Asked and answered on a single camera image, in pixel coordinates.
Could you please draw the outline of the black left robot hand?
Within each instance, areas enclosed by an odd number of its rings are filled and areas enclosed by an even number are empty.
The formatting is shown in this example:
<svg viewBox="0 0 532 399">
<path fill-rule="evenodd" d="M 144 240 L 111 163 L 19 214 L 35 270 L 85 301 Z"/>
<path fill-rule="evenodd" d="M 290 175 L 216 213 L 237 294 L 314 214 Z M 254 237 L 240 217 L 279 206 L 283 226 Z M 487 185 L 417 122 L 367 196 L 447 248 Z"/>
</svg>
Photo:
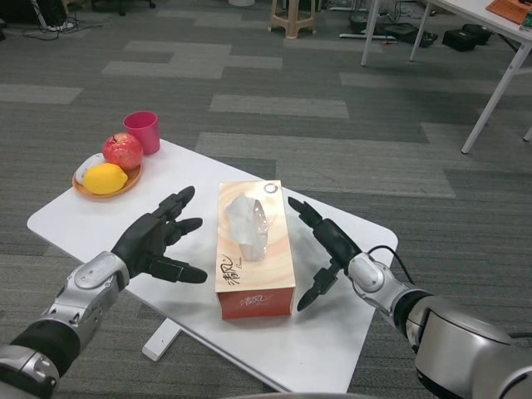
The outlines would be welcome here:
<svg viewBox="0 0 532 399">
<path fill-rule="evenodd" d="M 194 195 L 193 186 L 169 195 L 156 210 L 143 214 L 118 239 L 111 252 L 126 264 L 131 278 L 147 273 L 172 283 L 206 282 L 208 274 L 204 270 L 165 256 L 168 247 L 203 224 L 201 218 L 177 220 Z"/>
</svg>

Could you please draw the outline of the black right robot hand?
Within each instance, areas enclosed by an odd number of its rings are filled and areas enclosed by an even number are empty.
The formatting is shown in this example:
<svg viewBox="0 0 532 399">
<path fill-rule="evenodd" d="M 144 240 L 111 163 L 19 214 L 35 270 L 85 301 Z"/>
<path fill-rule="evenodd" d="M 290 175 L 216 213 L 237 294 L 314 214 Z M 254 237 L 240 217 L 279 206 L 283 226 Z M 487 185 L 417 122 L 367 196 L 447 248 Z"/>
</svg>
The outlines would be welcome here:
<svg viewBox="0 0 532 399">
<path fill-rule="evenodd" d="M 298 212 L 298 217 L 312 230 L 314 238 L 325 248 L 330 256 L 328 268 L 320 268 L 313 276 L 313 286 L 300 298 L 297 310 L 303 311 L 319 296 L 337 282 L 340 272 L 347 274 L 351 260 L 362 250 L 331 219 L 324 219 L 309 203 L 288 197 L 288 204 Z"/>
</svg>

